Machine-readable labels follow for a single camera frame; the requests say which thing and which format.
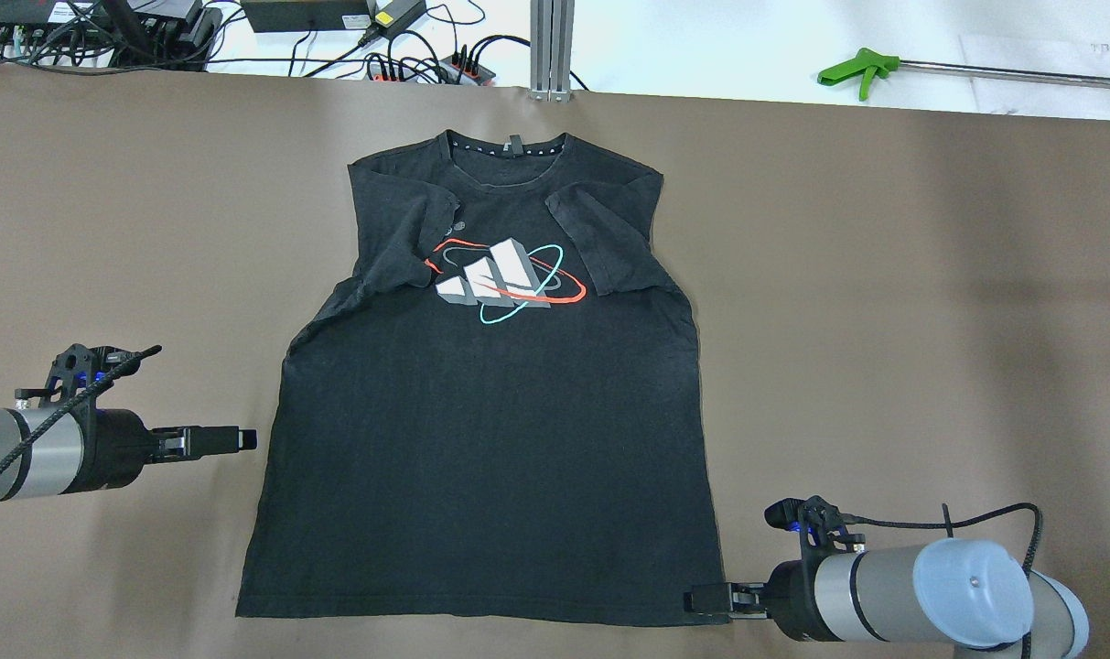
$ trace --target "green clamp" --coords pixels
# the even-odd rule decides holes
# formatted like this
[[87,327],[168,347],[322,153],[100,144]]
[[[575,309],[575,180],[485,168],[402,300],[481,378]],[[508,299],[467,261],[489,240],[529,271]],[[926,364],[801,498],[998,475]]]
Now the green clamp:
[[819,84],[839,84],[848,78],[864,74],[864,83],[859,87],[859,100],[868,100],[868,88],[872,85],[876,75],[888,78],[889,72],[900,67],[900,58],[895,54],[879,54],[876,50],[860,49],[855,58],[819,71]]

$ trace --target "electronic device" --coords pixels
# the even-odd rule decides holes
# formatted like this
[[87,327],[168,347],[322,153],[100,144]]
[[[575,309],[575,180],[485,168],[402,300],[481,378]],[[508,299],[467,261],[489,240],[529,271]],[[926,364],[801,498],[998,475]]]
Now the electronic device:
[[375,0],[242,0],[253,32],[367,29]]
[[[942,538],[928,546],[869,551],[849,525],[951,531],[1011,510],[1036,513],[1027,560],[1019,566],[993,541]],[[939,641],[956,659],[1070,659],[1090,626],[1079,599],[1031,570],[1041,533],[1039,509],[1008,508],[945,525],[876,521],[840,514],[815,496],[765,510],[768,525],[800,536],[800,560],[781,562],[765,584],[704,584],[685,594],[685,610],[773,619],[795,641]]]
[[[40,389],[16,389],[0,408],[0,500],[122,488],[144,464],[183,463],[258,447],[238,426],[144,428],[128,409],[98,409],[97,397],[160,346],[133,353],[74,343],[51,364]],[[36,407],[30,402],[39,399]]]

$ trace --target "light blue swirl line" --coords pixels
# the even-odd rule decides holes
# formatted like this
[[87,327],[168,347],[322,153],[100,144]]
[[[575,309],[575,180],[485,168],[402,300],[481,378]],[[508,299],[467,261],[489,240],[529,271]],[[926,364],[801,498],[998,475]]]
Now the light blue swirl line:
[[[534,247],[534,250],[529,250],[528,252],[526,252],[526,255],[528,255],[528,257],[533,257],[533,255],[537,254],[538,252],[543,250],[549,250],[551,247],[558,250],[558,258],[555,260],[555,267],[551,267],[551,272],[547,272],[546,274],[546,280],[543,280],[543,283],[538,284],[538,290],[535,291],[534,293],[542,293],[543,291],[545,291],[546,285],[551,283],[552,276],[555,276],[555,272],[558,271],[561,265],[563,265],[563,247],[559,247],[558,245],[551,243],[549,245],[543,245],[542,247]],[[497,324],[497,322],[508,321],[509,317],[513,317],[513,314],[516,314],[522,310],[526,308],[526,305],[528,304],[529,301],[522,301],[521,305],[514,307],[513,311],[509,312],[508,314],[505,314],[505,316],[495,317],[493,318],[493,321],[485,321],[485,303],[483,303],[481,305],[478,316],[481,317],[481,322],[483,325],[493,325]]]

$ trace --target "t-shirt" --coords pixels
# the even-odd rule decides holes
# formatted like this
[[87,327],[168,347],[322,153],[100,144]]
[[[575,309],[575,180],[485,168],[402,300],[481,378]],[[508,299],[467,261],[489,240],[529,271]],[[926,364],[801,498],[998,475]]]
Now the t-shirt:
[[725,579],[663,176],[451,130],[350,172],[359,260],[283,362],[238,616],[725,621],[683,605]]

